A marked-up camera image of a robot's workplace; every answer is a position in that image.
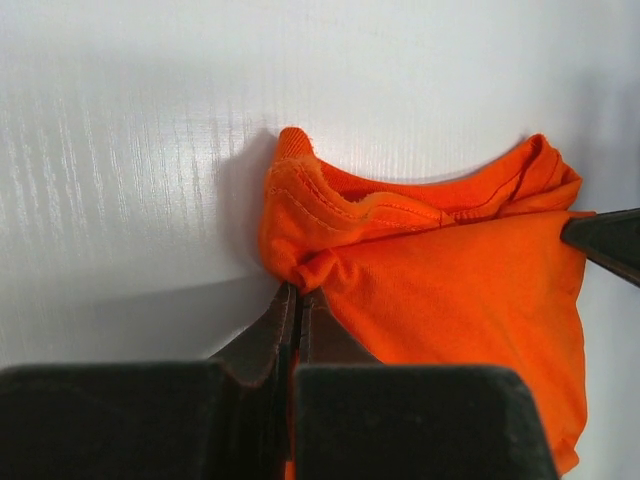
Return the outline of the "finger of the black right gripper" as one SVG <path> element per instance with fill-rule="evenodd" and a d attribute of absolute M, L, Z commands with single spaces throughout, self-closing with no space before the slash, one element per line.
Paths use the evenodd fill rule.
<path fill-rule="evenodd" d="M 572 219 L 564 226 L 561 239 L 593 263 L 639 286 L 638 208 Z"/>

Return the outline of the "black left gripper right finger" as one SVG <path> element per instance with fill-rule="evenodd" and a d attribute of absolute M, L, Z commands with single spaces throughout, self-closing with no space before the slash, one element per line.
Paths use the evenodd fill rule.
<path fill-rule="evenodd" d="M 554 479 L 529 389 L 494 365 L 385 365 L 326 297 L 299 300 L 293 465 L 299 479 Z"/>

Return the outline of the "orange t shirt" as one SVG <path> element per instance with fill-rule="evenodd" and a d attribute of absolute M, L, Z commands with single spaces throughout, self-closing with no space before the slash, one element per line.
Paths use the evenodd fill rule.
<path fill-rule="evenodd" d="M 290 127 L 266 175 L 260 254 L 302 293 L 323 290 L 385 363 L 515 370 L 564 474 L 587 422 L 586 259 L 560 238 L 581 184 L 541 134 L 465 178 L 399 185 L 322 161 Z"/>

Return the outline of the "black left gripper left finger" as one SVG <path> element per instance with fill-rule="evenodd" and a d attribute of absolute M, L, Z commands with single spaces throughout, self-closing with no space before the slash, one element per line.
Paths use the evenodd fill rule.
<path fill-rule="evenodd" d="M 297 291 L 205 360 L 11 367 L 5 479 L 280 479 Z"/>

